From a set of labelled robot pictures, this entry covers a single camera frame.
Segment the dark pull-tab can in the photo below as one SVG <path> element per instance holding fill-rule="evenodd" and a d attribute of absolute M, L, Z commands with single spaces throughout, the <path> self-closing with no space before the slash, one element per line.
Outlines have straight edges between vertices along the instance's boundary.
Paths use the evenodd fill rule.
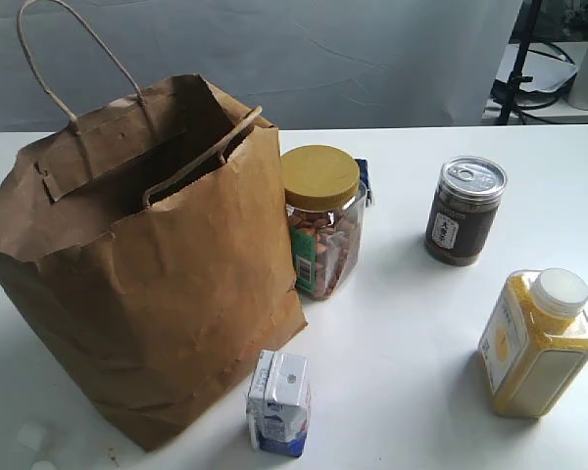
<path fill-rule="evenodd" d="M 484 158 L 460 156 L 443 163 L 425 230 L 428 253 L 453 266 L 475 263 L 507 182 L 505 171 Z"/>

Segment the brown paper bag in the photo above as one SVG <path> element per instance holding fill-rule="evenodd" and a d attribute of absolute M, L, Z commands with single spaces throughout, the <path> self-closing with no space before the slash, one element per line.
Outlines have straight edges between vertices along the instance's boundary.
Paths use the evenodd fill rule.
<path fill-rule="evenodd" d="M 0 285 L 100 414 L 153 450 L 304 329 L 279 133 L 197 74 L 18 151 Z"/>

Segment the nut jar yellow lid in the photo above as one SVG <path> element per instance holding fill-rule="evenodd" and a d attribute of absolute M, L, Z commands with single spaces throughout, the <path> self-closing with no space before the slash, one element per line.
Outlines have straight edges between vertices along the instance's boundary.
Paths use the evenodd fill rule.
<path fill-rule="evenodd" d="M 329 298 L 358 262 L 367 188 L 341 149 L 308 145 L 281 156 L 297 289 Z"/>

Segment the blue packet behind jar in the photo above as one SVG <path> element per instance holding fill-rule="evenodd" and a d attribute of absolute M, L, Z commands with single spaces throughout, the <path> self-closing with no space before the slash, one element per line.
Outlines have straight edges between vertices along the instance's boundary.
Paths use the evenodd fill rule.
<path fill-rule="evenodd" d="M 368 173 L 368 161 L 366 159 L 355 159 L 355 162 L 357 163 L 360 170 L 360 180 L 366 187 L 366 206 L 370 207 L 374 203 L 374 197 Z"/>

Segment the small white blue milk carton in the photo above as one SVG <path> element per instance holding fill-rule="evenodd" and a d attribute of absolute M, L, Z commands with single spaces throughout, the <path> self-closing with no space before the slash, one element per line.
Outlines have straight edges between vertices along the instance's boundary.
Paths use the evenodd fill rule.
<path fill-rule="evenodd" d="M 253 449 L 300 457 L 311 417 L 308 360 L 262 350 L 246 397 L 246 417 Z"/>

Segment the black tripod stand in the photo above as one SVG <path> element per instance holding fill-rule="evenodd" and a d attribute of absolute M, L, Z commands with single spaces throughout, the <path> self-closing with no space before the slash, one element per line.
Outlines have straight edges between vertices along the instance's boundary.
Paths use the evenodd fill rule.
<path fill-rule="evenodd" d="M 523 74 L 523 67 L 529 46 L 533 39 L 533 33 L 538 21 L 542 0 L 531 0 L 525 16 L 525 23 L 518 36 L 518 52 L 514 59 L 514 65 L 510 72 L 507 84 L 506 95 L 501 105 L 499 116 L 495 120 L 496 125 L 507 125 L 509 123 L 510 115 L 515 107 L 515 95 L 518 92 L 520 85 L 525 82 L 531 82 L 532 77 Z"/>

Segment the yellow millet bottle white cap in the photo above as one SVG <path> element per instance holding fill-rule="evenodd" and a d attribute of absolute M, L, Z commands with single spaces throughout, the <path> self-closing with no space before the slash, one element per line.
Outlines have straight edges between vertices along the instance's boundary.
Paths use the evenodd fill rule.
<path fill-rule="evenodd" d="M 508 276 L 477 348 L 497 414 L 553 408 L 588 361 L 587 301 L 586 283 L 563 268 Z"/>

